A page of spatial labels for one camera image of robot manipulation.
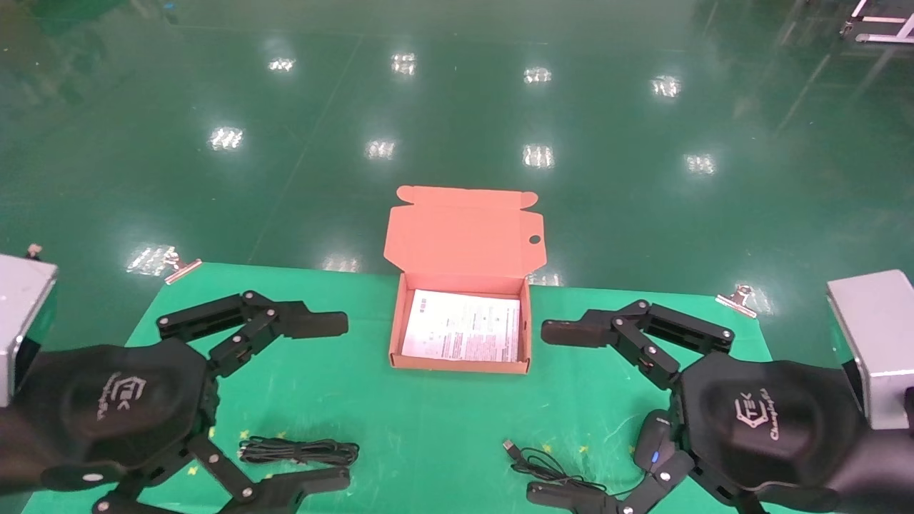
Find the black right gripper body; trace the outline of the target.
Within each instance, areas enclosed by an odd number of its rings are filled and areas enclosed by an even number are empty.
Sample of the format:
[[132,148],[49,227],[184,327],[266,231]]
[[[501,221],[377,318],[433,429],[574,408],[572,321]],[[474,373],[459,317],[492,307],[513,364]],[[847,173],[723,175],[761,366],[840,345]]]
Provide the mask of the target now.
[[671,422],[693,463],[689,478],[722,504],[868,511],[875,503],[865,417],[835,368],[705,356],[673,384]]

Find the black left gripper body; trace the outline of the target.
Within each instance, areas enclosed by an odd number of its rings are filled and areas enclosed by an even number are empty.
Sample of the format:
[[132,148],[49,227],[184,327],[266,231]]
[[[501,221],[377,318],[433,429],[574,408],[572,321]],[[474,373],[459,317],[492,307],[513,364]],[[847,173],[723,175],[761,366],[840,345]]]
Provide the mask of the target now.
[[218,403],[208,361],[184,343],[41,352],[2,409],[2,492],[161,481]]

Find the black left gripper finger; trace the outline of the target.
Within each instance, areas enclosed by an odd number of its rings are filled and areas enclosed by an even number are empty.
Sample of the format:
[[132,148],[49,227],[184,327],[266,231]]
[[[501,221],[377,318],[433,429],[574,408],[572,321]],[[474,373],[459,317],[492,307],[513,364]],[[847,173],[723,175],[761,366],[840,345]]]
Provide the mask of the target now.
[[173,443],[94,443],[94,462],[111,465],[117,485],[94,505],[95,513],[167,513],[167,508],[141,503],[154,469],[195,459],[231,495],[221,513],[295,513],[308,495],[349,487],[345,468],[280,474],[253,482],[209,437],[189,437]]
[[160,338],[185,343],[219,334],[233,333],[210,349],[208,369],[212,376],[228,378],[264,351],[277,338],[328,338],[348,331],[342,311],[313,312],[301,301],[274,301],[255,291],[226,296],[202,305],[161,316]]

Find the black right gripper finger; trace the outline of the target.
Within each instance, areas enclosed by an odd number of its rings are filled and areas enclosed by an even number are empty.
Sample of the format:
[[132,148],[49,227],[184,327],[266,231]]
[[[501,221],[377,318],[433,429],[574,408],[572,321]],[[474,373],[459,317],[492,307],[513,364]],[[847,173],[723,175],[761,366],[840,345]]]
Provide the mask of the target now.
[[694,468],[689,455],[672,455],[657,471],[643,480],[626,498],[609,495],[600,489],[566,484],[531,482],[528,501],[560,508],[571,513],[648,513],[665,498]]
[[672,388],[681,371],[656,339],[705,356],[728,353],[735,338],[729,328],[647,300],[616,311],[588,309],[578,320],[545,320],[540,336],[555,346],[613,348],[660,390]]

